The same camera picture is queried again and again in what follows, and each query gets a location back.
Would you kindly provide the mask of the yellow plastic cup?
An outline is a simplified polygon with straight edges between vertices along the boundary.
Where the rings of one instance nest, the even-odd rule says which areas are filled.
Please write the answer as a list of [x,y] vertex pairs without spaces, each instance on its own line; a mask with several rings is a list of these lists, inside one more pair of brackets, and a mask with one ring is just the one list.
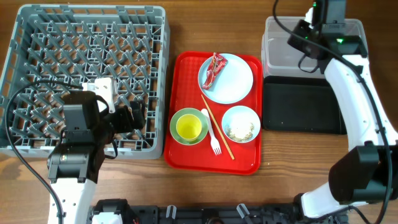
[[176,123],[178,135],[188,142],[196,140],[201,133],[201,129],[201,121],[193,114],[181,116]]

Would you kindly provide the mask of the red snack wrapper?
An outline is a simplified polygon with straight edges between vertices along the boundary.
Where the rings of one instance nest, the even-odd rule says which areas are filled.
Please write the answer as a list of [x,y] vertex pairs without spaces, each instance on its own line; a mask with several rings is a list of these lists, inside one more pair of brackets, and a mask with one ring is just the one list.
[[201,87],[205,90],[209,90],[212,84],[215,82],[216,77],[222,71],[222,69],[224,69],[227,63],[228,60],[225,57],[217,52],[214,52],[206,71],[206,80]]

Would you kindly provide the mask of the light blue small bowl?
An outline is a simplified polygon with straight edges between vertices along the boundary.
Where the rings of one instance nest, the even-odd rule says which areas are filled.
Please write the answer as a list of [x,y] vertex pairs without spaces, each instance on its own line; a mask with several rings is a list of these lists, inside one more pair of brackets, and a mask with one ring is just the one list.
[[247,106],[234,106],[228,109],[221,120],[226,137],[236,143],[253,141],[261,130],[257,113]]

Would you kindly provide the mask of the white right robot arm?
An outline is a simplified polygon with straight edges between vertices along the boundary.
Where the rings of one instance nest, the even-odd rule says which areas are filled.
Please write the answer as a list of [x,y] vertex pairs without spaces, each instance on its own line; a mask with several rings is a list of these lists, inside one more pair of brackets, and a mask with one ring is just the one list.
[[385,213],[397,198],[397,131],[374,87],[364,40],[346,33],[345,8],[344,1],[315,1],[289,39],[317,61],[348,135],[348,153],[330,169],[328,182],[300,196],[311,219],[378,202]]

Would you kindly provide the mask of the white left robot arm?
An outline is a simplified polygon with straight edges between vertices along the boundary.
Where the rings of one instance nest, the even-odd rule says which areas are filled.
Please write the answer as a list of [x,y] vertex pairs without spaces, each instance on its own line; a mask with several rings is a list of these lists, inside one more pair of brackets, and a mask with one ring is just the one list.
[[104,147],[115,145],[114,135],[144,127],[143,101],[129,106],[100,110],[105,100],[92,91],[63,96],[65,129],[62,138],[47,159],[50,186],[49,223],[86,223],[95,194],[98,175],[107,158]]

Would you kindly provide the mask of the clear plastic waste bin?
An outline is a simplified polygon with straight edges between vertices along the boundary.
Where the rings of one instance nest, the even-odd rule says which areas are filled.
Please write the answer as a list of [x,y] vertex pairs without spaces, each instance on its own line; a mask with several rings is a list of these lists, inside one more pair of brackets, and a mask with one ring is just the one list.
[[[279,20],[286,28],[293,30],[298,21],[304,17],[281,16]],[[366,50],[368,45],[363,24],[358,19],[346,19],[346,35],[358,35],[362,38]],[[265,33],[262,36],[261,61],[264,78],[269,75],[299,78],[325,78],[319,70],[314,73],[306,73],[298,68],[298,63],[303,53],[291,47],[287,41],[290,37],[286,31],[281,29],[272,16],[266,19]],[[317,61],[305,58],[301,68],[312,70]]]

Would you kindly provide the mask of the black food waste tray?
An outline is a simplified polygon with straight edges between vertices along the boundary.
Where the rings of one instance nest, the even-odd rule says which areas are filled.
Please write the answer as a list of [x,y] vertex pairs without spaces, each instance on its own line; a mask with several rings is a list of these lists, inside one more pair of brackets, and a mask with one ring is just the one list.
[[273,131],[347,134],[334,91],[321,78],[265,77],[262,127]]

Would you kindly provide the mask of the grey plastic dishwasher rack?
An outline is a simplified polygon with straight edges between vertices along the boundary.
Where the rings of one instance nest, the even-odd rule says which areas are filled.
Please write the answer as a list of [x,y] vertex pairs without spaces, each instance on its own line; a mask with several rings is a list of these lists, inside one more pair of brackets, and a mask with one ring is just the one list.
[[117,81],[115,108],[145,103],[145,126],[115,136],[120,159],[157,159],[164,145],[170,27],[160,6],[23,5],[1,73],[1,152],[47,157],[62,97],[97,78]]

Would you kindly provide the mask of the red plastic tray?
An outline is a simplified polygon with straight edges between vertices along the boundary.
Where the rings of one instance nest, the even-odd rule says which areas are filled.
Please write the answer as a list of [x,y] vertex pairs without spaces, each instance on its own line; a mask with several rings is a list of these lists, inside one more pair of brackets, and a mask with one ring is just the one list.
[[253,141],[243,144],[233,142],[223,132],[235,160],[231,159],[211,116],[210,121],[215,137],[220,143],[221,155],[216,155],[213,152],[209,132],[207,132],[206,137],[201,142],[191,146],[178,143],[170,132],[170,121],[177,111],[184,108],[195,108],[199,111],[203,108],[207,109],[201,95],[205,97],[221,130],[221,120],[224,113],[234,106],[251,108],[261,120],[263,76],[260,60],[250,55],[237,55],[250,66],[254,77],[253,86],[249,94],[241,101],[224,105],[215,103],[207,98],[200,90],[198,84],[199,69],[203,62],[212,56],[211,52],[190,51],[184,52],[177,57],[170,97],[169,129],[165,138],[164,157],[167,163],[176,169],[251,175],[258,170],[261,164],[261,130]]

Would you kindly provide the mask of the green saucer bowl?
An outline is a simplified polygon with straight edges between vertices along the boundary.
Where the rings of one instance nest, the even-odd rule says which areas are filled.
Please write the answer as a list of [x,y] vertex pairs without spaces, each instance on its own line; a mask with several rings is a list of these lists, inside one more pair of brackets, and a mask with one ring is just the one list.
[[[186,140],[184,140],[183,138],[181,138],[176,130],[176,123],[177,120],[185,115],[185,114],[193,114],[195,116],[197,116],[199,118],[199,120],[201,121],[202,124],[202,129],[201,129],[201,133],[199,135],[199,137],[192,141],[192,142],[188,142]],[[170,121],[170,132],[172,137],[180,144],[186,145],[186,146],[191,146],[191,145],[195,145],[198,144],[199,142],[201,142],[207,135],[208,132],[208,123],[207,120],[205,118],[205,116],[201,113],[201,111],[195,109],[195,108],[184,108],[181,109],[179,111],[177,111],[173,116],[172,119]]]

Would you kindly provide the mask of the wooden chopstick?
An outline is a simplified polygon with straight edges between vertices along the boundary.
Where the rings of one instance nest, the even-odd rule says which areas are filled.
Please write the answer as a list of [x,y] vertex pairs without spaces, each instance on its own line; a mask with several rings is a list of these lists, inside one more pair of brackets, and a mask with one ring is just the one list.
[[230,147],[229,147],[229,145],[228,145],[228,143],[227,143],[227,141],[226,141],[226,139],[225,139],[225,137],[223,135],[223,132],[222,132],[220,126],[218,125],[218,123],[217,123],[217,121],[216,121],[216,119],[215,119],[215,117],[214,117],[214,115],[213,115],[213,113],[211,111],[211,108],[209,107],[207,101],[205,100],[205,97],[203,95],[201,95],[201,97],[202,97],[202,99],[203,99],[203,101],[204,101],[204,103],[206,105],[206,108],[207,108],[207,110],[208,110],[213,122],[215,123],[215,126],[216,126],[216,128],[217,128],[217,130],[218,130],[218,132],[219,132],[219,134],[220,134],[220,136],[221,136],[221,138],[222,138],[222,140],[224,142],[224,145],[225,145],[227,151],[229,152],[229,155],[230,155],[231,159],[235,160],[235,157],[234,157],[234,155],[233,155],[233,153],[232,153],[232,151],[231,151],[231,149],[230,149]]

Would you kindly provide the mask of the white plastic fork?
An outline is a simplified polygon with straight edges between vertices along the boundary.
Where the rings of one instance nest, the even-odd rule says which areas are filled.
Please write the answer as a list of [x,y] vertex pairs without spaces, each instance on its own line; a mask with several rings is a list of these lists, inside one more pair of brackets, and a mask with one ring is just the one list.
[[209,132],[209,135],[210,135],[210,144],[211,144],[211,148],[212,148],[212,150],[213,150],[213,152],[216,154],[216,155],[221,155],[221,147],[220,147],[220,143],[219,143],[219,141],[217,140],[217,138],[215,137],[215,134],[214,134],[214,132],[213,132],[213,128],[212,128],[212,124],[211,124],[211,121],[210,121],[210,115],[209,115],[209,112],[208,112],[208,110],[207,109],[202,109],[201,110],[201,113],[206,117],[206,120],[207,120],[207,123],[208,123],[208,132]]

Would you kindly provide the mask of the rice and nut leftovers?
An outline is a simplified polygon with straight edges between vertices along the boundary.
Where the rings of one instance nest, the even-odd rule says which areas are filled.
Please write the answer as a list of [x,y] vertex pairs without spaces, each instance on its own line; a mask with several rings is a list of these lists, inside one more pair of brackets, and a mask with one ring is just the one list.
[[236,142],[246,142],[252,138],[254,125],[250,122],[233,122],[227,125],[227,136]]

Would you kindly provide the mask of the large light blue plate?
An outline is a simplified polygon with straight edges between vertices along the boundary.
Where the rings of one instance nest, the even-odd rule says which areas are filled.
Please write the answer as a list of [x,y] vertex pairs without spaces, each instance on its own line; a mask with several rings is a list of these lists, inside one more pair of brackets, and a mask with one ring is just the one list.
[[206,71],[211,63],[211,57],[206,59],[198,72],[198,84],[203,94],[211,101],[220,104],[233,104],[245,98],[253,86],[253,72],[241,57],[233,54],[221,54],[226,60],[226,66],[216,76],[209,90],[202,86],[206,81]]

